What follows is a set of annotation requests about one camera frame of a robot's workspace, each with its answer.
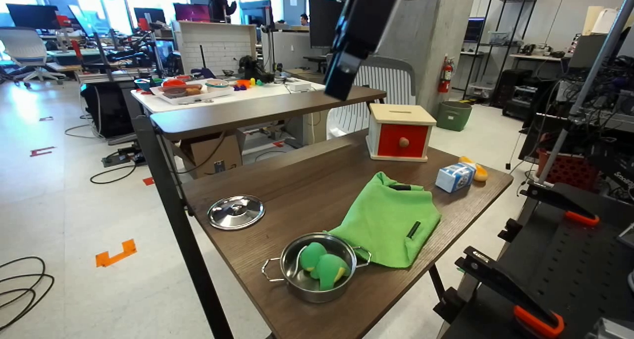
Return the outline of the black computer tower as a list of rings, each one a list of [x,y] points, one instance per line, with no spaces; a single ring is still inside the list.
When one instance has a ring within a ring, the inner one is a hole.
[[[127,82],[93,82],[81,85],[80,95],[98,134],[106,139],[134,133],[122,86]]]

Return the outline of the small steel pot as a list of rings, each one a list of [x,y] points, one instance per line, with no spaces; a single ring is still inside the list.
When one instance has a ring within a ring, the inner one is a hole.
[[[320,291],[319,282],[299,266],[298,255],[311,242],[319,242],[326,250],[340,256],[351,267],[349,277],[344,277],[330,291]],[[361,246],[351,246],[343,239],[326,232],[302,235],[290,242],[276,258],[265,260],[261,273],[270,283],[285,283],[288,291],[308,303],[328,303],[340,298],[348,289],[358,269],[368,266],[373,253]]]

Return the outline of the white table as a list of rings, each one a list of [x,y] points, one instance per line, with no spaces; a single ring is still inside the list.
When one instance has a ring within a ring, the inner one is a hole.
[[[290,78],[290,81],[297,80],[298,78]],[[325,86],[317,82],[310,82],[313,86],[313,91],[323,91]],[[240,106],[255,106],[256,103],[268,97],[278,97],[280,95],[301,94],[290,93],[285,88],[285,82],[273,82],[269,84],[256,85],[247,88],[246,90],[234,91],[228,97],[220,97],[215,99],[211,103],[194,103],[185,106],[172,105],[161,98],[151,93],[145,93],[142,91],[132,90],[129,95],[140,104],[141,110],[148,115],[155,113],[167,113],[178,110],[193,109],[197,107],[212,107],[222,106],[224,104],[238,103]]]

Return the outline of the white slatted chair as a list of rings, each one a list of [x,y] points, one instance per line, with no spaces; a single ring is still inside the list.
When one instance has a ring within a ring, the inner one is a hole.
[[[403,60],[384,56],[370,56],[360,66],[354,85],[383,90],[385,104],[415,105],[417,89],[414,67]],[[331,109],[327,115],[327,140],[366,129],[370,111],[366,104],[354,104]]]

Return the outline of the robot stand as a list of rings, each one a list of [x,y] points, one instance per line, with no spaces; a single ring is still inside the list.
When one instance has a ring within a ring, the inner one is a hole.
[[[600,217],[588,227],[564,211],[527,198],[519,221],[507,221],[497,259],[516,282],[562,316],[559,339],[634,339],[634,205],[566,184],[553,186]],[[438,339],[536,339],[514,321],[509,300],[480,284],[465,295],[447,289],[435,306],[448,320]]]

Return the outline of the green plush toy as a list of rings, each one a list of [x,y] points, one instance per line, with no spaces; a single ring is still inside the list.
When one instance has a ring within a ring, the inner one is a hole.
[[[311,242],[299,255],[299,266],[319,282],[320,291],[330,291],[344,277],[349,277],[351,267],[340,256],[333,255],[319,242]]]

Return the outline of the green cloth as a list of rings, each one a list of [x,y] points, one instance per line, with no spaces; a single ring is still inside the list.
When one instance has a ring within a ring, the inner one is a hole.
[[[421,226],[413,239],[413,224]],[[373,254],[372,263],[395,269],[410,268],[441,221],[432,193],[404,184],[384,172],[372,176],[347,211],[342,223],[328,233]]]

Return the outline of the red drawer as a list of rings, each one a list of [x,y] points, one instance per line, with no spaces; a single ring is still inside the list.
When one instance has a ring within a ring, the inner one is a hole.
[[[430,126],[384,123],[377,154],[388,158],[423,158],[429,130]]]

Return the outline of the steel pot lid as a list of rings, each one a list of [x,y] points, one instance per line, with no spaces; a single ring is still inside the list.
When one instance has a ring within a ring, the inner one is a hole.
[[[240,230],[254,225],[265,215],[263,202],[252,195],[220,199],[208,209],[209,224],[220,230]]]

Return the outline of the green bin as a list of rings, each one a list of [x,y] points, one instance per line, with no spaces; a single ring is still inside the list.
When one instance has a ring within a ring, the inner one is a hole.
[[[471,104],[444,101],[438,106],[435,126],[451,131],[463,131],[472,111],[473,107]]]

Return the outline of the white office chair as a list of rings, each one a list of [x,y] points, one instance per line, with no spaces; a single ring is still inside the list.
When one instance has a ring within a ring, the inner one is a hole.
[[[32,68],[30,73],[16,76],[15,82],[30,90],[30,81],[52,80],[62,85],[66,79],[63,73],[50,71],[47,66],[48,53],[45,43],[35,29],[25,27],[0,27],[0,41],[6,54],[20,68]]]

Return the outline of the white brick pattern partition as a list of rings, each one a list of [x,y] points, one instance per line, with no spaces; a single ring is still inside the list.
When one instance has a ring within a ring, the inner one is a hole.
[[[171,27],[186,73],[204,66],[217,76],[224,70],[237,73],[242,57],[257,57],[253,25],[173,21]]]

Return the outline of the wooden box with red drawer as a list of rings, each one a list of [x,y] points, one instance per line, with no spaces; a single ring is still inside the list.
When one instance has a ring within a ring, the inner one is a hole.
[[[371,159],[428,161],[428,146],[436,120],[421,106],[369,104],[366,143]]]

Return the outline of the blue and white carton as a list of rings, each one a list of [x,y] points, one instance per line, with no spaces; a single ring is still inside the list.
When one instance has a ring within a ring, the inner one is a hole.
[[[438,170],[435,186],[452,194],[471,186],[477,168],[475,163],[460,162]]]

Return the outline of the black monitor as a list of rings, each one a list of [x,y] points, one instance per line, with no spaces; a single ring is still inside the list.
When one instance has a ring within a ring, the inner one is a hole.
[[[331,48],[343,5],[337,0],[309,0],[311,48]]]

